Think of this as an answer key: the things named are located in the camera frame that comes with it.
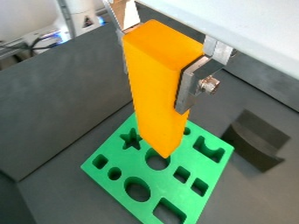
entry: star-shaped hole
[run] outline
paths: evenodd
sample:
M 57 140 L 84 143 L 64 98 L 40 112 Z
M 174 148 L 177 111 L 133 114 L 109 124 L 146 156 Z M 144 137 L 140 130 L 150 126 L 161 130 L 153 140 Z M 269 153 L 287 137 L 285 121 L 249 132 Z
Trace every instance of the star-shaped hole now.
M 140 151 L 140 141 L 142 138 L 136 134 L 136 129 L 130 129 L 126 135 L 120 135 L 121 139 L 125 141 L 122 149 L 126 150 L 129 147 L 134 147 Z

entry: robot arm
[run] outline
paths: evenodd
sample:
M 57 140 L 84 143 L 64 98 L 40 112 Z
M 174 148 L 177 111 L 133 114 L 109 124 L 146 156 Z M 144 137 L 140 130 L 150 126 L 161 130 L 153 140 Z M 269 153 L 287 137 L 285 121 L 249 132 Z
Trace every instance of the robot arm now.
M 102 2 L 116 26 L 121 45 L 122 36 L 140 25 L 136 3 L 134 0 L 104 0 Z M 181 82 L 174 102 L 174 110 L 180 114 L 184 114 L 192 107 L 200 93 L 214 94 L 220 82 L 212 75 L 227 65 L 232 47 L 206 36 L 202 51 L 204 55 L 181 71 Z

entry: silver screw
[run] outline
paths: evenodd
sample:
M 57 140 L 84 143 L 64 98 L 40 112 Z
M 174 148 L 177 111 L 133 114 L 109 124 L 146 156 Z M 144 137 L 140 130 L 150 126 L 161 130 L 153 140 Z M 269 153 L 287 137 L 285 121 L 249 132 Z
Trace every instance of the silver screw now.
M 209 75 L 202 80 L 198 80 L 200 91 L 206 93 L 208 95 L 213 95 L 219 89 L 220 81 L 212 78 Z

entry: orange rectangular prism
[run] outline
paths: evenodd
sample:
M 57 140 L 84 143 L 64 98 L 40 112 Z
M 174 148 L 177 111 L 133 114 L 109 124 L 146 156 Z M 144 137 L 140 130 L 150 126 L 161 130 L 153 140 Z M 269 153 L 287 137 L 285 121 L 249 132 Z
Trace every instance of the orange rectangular prism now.
M 132 30 L 122 43 L 140 136 L 168 158 L 189 114 L 173 108 L 181 70 L 202 55 L 201 44 L 154 20 Z

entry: square hole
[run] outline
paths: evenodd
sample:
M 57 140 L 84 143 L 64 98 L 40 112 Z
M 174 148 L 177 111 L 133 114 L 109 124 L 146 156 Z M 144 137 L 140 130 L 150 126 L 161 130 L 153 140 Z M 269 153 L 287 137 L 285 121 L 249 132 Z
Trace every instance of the square hole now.
M 198 178 L 196 178 L 190 185 L 190 189 L 202 197 L 208 188 L 209 187 L 205 184 L 205 182 L 202 182 Z
M 108 163 L 108 159 L 101 155 L 98 154 L 96 156 L 96 158 L 93 159 L 92 161 L 92 164 L 98 168 L 98 169 L 102 169 L 102 167 L 106 165 Z
M 173 176 L 182 182 L 186 182 L 188 177 L 190 176 L 190 173 L 182 168 L 182 167 L 177 167 Z
M 153 216 L 162 224 L 181 224 L 186 218 L 184 212 L 166 199 L 158 201 Z

